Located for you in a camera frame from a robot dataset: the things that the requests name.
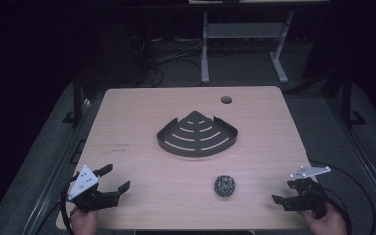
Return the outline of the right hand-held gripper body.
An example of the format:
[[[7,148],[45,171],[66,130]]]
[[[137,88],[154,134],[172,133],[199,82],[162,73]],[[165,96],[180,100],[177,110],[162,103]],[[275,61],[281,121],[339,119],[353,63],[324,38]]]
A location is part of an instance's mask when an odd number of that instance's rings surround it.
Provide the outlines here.
[[[295,190],[297,195],[290,197],[290,208],[286,212],[297,212],[311,210],[314,218],[320,219],[326,215],[326,193],[323,187],[313,180],[314,176],[330,172],[329,166],[310,167],[300,166],[299,169],[290,175],[291,180],[300,179],[304,184],[303,190]]]

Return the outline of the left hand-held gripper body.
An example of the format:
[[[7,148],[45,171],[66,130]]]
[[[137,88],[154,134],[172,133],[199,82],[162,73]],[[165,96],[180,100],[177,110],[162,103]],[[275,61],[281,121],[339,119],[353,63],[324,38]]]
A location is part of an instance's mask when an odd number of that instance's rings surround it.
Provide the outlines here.
[[[77,176],[73,178],[74,185],[67,194],[67,200],[73,202],[85,213],[90,211],[116,207],[120,196],[118,190],[113,192],[100,192],[98,190],[99,178],[85,165]]]

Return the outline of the person's left hand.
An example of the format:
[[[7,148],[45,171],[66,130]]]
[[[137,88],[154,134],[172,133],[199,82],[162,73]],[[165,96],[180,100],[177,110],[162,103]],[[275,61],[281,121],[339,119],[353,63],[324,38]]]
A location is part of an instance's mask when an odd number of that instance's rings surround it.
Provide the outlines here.
[[[96,235],[98,230],[98,211],[88,213],[77,210],[70,217],[70,224],[74,235]]]

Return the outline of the person's right hand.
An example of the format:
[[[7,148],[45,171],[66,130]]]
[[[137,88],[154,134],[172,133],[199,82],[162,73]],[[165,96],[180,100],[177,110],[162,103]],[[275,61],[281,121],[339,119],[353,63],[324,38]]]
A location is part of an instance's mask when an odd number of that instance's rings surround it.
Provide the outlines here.
[[[311,211],[298,211],[298,215],[314,235],[347,235],[346,224],[341,215],[329,203],[326,203],[325,207],[327,213],[321,219],[314,218]]]

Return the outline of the steel wool scrubber ball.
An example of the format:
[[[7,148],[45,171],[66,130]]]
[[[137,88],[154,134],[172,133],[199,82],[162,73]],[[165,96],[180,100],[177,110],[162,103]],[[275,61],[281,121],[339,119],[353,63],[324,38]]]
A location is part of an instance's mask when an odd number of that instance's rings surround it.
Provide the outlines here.
[[[235,180],[229,175],[220,175],[214,183],[214,191],[220,197],[230,197],[235,189]]]

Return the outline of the black metal corner shelf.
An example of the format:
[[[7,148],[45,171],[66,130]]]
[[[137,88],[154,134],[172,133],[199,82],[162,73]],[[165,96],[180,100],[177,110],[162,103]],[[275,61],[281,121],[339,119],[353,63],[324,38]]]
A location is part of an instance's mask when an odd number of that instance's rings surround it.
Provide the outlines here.
[[[238,130],[221,118],[192,111],[177,117],[156,135],[158,145],[177,156],[199,158],[221,153],[237,141]]]

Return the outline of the grey metal stand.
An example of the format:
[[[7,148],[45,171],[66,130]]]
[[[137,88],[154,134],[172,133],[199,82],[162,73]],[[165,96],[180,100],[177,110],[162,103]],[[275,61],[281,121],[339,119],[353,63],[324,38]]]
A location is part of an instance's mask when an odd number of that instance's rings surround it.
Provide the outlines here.
[[[208,63],[208,42],[211,39],[277,39],[277,47],[269,53],[270,60],[274,66],[277,77],[281,84],[288,82],[280,62],[280,55],[283,50],[294,11],[287,12],[283,22],[268,23],[210,23],[208,13],[203,13],[202,25],[202,53],[200,56],[201,83],[208,84],[209,63]]]

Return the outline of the aluminium frame rail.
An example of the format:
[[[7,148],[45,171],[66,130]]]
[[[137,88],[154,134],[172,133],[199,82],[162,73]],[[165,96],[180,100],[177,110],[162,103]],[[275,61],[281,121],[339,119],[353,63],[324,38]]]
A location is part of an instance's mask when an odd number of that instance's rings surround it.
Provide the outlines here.
[[[72,176],[78,159],[76,148],[88,135],[89,124],[81,123],[86,121],[91,107],[87,98],[80,101],[78,109],[82,119],[75,123],[75,102],[73,99],[61,99],[38,135],[25,164],[27,186],[30,190],[34,189],[35,199],[22,235],[36,234]]]
[[[356,152],[357,157],[360,160],[361,167],[365,174],[367,175],[370,185],[374,189],[376,194],[376,167],[371,162],[370,157],[364,147],[361,146],[361,142],[357,138],[355,132],[353,131],[353,125],[348,121],[344,120],[341,115],[341,108],[332,100],[327,99],[326,103],[328,104],[329,109],[338,120],[339,125],[343,129],[347,138],[351,142],[351,145]]]

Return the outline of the black upright post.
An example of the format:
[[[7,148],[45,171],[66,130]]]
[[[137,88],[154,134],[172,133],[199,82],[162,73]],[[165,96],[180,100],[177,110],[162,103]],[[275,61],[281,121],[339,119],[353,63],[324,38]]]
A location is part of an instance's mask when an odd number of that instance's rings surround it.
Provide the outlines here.
[[[366,125],[366,121],[360,112],[351,108],[352,99],[352,80],[346,71],[342,78],[341,94],[341,121],[346,128],[352,128],[354,125]]]
[[[83,91],[81,87],[80,76],[77,74],[72,83],[73,88],[73,110],[66,112],[63,123],[69,123],[73,128],[76,128],[83,116],[82,106],[83,106]]]

